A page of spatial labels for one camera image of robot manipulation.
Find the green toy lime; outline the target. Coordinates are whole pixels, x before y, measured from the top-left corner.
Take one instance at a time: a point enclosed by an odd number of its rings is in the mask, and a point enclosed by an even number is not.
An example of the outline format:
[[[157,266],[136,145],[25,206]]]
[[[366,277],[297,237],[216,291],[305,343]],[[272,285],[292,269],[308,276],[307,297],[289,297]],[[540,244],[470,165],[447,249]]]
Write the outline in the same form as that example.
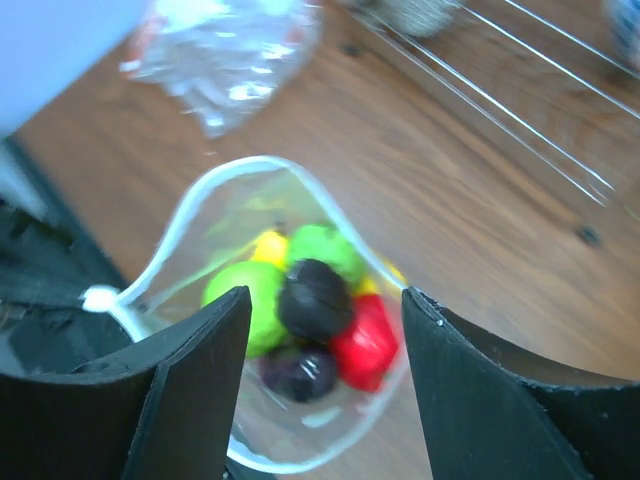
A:
[[[284,265],[290,269],[303,259],[329,265],[354,290],[365,275],[365,262],[352,243],[333,225],[305,224],[290,236]]]

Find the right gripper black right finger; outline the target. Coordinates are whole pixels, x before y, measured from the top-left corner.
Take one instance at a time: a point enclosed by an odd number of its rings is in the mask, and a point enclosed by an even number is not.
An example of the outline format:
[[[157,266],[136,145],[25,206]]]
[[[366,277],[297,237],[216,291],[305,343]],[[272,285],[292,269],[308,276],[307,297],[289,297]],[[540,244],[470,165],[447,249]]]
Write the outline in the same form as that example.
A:
[[[636,479],[639,384],[553,361],[402,293],[436,479]]]

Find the clear zip top bag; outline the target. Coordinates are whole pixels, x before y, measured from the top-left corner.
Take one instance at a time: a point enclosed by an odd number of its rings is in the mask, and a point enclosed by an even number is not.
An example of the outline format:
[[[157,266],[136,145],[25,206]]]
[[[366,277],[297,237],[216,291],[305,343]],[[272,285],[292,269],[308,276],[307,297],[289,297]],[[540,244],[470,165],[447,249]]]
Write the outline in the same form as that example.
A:
[[[288,238],[305,224],[335,226],[362,255],[365,274],[387,281],[379,295],[397,340],[402,284],[362,240],[324,186],[300,165],[252,156],[220,165],[184,194],[148,266],[126,289],[95,285],[83,294],[86,311],[111,315],[141,341],[211,301],[208,287],[225,268],[250,259],[253,241],[275,229]],[[355,445],[375,424],[407,371],[397,355],[379,390],[367,393],[340,381],[308,406],[261,386],[256,346],[246,358],[228,457],[256,471],[297,475],[321,467]]]

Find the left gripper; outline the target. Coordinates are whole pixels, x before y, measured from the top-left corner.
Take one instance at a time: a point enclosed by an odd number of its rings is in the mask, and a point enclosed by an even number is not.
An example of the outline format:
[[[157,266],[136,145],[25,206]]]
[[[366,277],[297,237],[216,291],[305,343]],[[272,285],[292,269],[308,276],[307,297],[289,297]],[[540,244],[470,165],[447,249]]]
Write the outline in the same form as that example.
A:
[[[77,240],[1,202],[1,371],[71,373],[132,344],[109,315],[82,308],[93,265]]]

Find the purple toy eggplant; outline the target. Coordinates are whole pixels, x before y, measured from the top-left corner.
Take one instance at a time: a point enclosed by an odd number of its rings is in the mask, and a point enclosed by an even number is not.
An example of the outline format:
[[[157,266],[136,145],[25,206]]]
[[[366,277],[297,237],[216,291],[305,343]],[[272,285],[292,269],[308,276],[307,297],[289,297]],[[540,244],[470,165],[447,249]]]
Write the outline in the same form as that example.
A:
[[[303,404],[325,397],[338,381],[336,359],[322,344],[278,347],[259,360],[258,370],[269,390]]]

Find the yellow toy lemon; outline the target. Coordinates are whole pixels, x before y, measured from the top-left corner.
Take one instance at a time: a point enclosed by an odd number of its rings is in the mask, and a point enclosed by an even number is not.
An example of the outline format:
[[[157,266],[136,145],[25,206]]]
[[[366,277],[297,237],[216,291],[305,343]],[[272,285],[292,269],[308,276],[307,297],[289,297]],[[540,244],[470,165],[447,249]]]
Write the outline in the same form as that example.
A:
[[[275,229],[266,230],[253,241],[252,261],[266,262],[283,270],[288,249],[288,237]]]

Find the dark toy plum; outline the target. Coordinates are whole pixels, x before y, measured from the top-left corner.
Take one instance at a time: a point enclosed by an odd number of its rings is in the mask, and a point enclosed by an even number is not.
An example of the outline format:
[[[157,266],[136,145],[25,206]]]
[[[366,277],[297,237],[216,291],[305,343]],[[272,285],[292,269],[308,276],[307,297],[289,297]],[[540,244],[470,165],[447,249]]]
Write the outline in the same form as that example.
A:
[[[306,258],[286,272],[277,313],[292,335],[327,343],[350,325],[354,306],[345,280],[328,264]]]

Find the yellow toy pepper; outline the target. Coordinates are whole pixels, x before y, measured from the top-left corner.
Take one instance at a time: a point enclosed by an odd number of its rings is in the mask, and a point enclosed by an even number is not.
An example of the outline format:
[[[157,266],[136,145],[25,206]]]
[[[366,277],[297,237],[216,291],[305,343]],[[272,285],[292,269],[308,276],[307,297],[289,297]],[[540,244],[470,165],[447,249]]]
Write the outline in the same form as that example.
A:
[[[406,277],[396,268],[396,266],[390,262],[387,258],[383,257],[383,264],[390,270],[390,272],[402,283],[406,283]],[[387,281],[383,281],[378,275],[366,273],[361,278],[355,289],[352,291],[352,295],[357,298],[365,295],[381,295],[385,289],[387,289]]]

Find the red toy apple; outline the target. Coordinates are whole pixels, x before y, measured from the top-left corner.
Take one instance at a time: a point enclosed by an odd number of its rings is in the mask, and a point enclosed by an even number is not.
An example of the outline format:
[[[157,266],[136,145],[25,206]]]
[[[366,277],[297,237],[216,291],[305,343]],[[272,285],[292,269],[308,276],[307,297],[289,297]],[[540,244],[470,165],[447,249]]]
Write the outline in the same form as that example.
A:
[[[348,386],[377,392],[399,350],[382,298],[376,294],[357,297],[352,322],[329,346],[340,378]]]

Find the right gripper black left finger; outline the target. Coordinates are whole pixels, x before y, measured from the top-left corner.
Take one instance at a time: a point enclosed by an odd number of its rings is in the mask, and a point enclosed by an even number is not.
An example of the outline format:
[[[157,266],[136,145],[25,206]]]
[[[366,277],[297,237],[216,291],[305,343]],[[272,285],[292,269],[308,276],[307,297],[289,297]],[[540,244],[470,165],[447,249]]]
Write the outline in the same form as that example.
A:
[[[219,479],[251,317],[236,287],[72,373],[1,377],[5,479]]]

